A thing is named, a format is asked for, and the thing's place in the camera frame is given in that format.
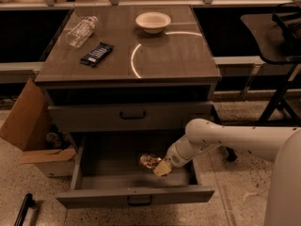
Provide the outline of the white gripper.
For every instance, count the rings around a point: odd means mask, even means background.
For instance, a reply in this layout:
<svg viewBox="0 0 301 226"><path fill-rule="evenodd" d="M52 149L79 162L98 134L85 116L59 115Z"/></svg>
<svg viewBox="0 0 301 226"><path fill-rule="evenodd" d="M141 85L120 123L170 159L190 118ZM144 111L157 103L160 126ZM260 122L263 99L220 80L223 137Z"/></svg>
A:
<svg viewBox="0 0 301 226"><path fill-rule="evenodd" d="M172 168L181 168L199 154L216 148L216 144L203 137L182 136L167 150L165 160L161 160L153 173L159 177L169 174Z"/></svg>

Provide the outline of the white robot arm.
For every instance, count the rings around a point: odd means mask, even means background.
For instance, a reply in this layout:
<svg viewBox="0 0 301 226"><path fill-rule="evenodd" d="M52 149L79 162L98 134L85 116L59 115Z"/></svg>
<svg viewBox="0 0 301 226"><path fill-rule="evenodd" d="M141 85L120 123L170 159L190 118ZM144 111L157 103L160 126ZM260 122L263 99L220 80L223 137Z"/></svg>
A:
<svg viewBox="0 0 301 226"><path fill-rule="evenodd" d="M301 226L300 127L225 126L204 119L191 120L154 173L166 175L217 146L249 151L272 161L264 226Z"/></svg>

